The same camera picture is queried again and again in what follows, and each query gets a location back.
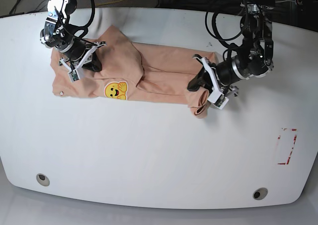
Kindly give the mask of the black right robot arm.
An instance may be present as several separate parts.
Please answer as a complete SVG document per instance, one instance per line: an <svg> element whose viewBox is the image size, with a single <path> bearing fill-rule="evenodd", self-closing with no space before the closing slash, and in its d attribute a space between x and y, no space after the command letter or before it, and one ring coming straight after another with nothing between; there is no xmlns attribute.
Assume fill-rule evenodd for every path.
<svg viewBox="0 0 318 225"><path fill-rule="evenodd" d="M49 0L48 15L40 33L40 41L47 48L54 48L63 56L59 64L74 73L81 68L99 72L102 70L96 50L105 46L105 42L90 42L84 39L88 27L95 16L95 2L90 0L91 15L87 24L70 24L70 16L77 8L77 0Z"/></svg>

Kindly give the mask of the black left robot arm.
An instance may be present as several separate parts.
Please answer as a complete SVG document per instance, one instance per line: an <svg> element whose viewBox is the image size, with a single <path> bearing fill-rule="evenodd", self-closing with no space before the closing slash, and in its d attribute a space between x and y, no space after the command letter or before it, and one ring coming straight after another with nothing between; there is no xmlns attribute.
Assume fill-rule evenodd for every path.
<svg viewBox="0 0 318 225"><path fill-rule="evenodd" d="M228 39L221 37L217 29L217 16L221 9L233 6L226 3L215 10L211 27L207 32L224 47L223 61L216 64L198 54L193 56L199 63L207 63L188 84L188 91L197 91L200 87L210 93L219 90L225 96L237 95L234 83L250 77L261 77L273 70L272 20L268 10L275 7L275 0L240 0L243 15L240 32Z"/></svg>

